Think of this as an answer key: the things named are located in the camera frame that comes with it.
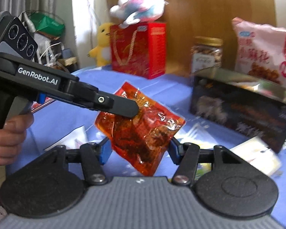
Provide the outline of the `person's left hand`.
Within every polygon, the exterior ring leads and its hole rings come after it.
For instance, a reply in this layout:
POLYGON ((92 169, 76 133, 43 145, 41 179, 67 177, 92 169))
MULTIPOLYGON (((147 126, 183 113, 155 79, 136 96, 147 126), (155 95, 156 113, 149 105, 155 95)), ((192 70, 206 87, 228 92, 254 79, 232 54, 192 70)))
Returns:
POLYGON ((31 112, 8 120, 0 129, 0 165, 12 164, 22 149, 27 129, 33 124, 31 112))

